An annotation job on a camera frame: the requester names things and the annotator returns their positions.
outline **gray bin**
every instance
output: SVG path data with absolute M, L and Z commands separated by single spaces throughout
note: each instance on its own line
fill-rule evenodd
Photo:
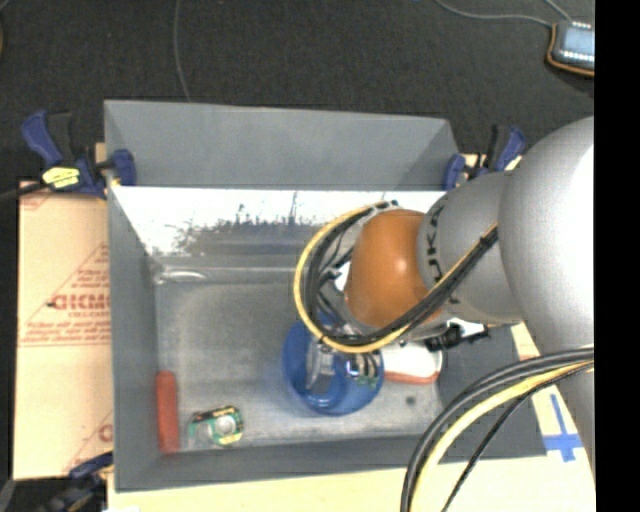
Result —
M 448 123 L 430 118 L 153 102 L 107 102 L 105 117 L 108 151 L 134 153 L 142 186 L 438 190 L 456 151 Z M 149 197 L 127 190 L 129 199 L 143 193 Z M 292 395 L 280 367 L 295 320 L 293 266 L 317 225 L 276 239 L 257 227 L 175 257 L 153 250 L 153 236 L 117 194 L 109 222 L 120 491 L 404 466 L 444 404 L 516 357 L 510 331 L 497 329 L 490 340 L 450 351 L 438 385 L 385 383 L 363 410 L 320 416 Z M 206 269 L 207 279 L 158 278 L 176 266 Z M 157 447 L 159 369 L 172 370 L 178 383 L 183 441 L 172 455 Z M 243 439 L 230 449 L 190 449 L 189 416 L 227 404 L 245 416 Z M 468 456 L 486 428 L 465 434 L 449 459 Z M 522 409 L 487 455 L 542 453 L 532 411 Z

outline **blue clamp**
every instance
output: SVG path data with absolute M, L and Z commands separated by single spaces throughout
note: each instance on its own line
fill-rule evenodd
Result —
M 29 116 L 20 128 L 29 148 L 44 160 L 42 181 L 54 192 L 75 192 L 105 199 L 106 182 L 101 171 L 114 169 L 122 185 L 136 184 L 133 155 L 126 149 L 115 151 L 105 162 L 94 163 L 88 155 L 75 157 L 68 142 L 68 122 L 65 115 L 55 124 L 54 137 L 47 125 L 47 112 L 40 110 Z M 54 142 L 62 141 L 63 147 Z
M 517 127 L 494 127 L 493 140 L 485 161 L 470 168 L 460 153 L 454 154 L 447 162 L 442 189 L 454 189 L 465 181 L 471 181 L 490 172 L 503 172 L 515 158 L 522 154 L 526 144 L 524 134 Z
M 487 167 L 492 171 L 504 171 L 509 163 L 522 154 L 526 145 L 527 139 L 516 126 L 496 127 Z

